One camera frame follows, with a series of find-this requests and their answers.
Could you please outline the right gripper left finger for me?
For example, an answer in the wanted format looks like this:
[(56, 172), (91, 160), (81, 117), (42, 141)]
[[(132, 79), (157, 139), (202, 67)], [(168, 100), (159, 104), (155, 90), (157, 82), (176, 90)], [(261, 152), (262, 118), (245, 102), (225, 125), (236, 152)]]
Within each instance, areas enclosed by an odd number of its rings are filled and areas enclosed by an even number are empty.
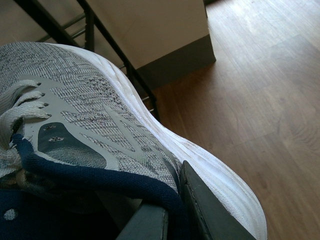
[(117, 240), (166, 240), (169, 214), (161, 206), (143, 201)]

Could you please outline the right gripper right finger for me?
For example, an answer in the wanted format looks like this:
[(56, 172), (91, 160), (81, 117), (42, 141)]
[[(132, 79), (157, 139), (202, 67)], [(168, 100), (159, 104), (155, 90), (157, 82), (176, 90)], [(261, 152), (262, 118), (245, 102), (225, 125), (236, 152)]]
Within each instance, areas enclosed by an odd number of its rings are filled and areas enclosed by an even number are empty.
[(180, 194), (187, 209), (192, 240), (253, 240), (222, 205), (192, 166), (184, 161), (180, 172)]

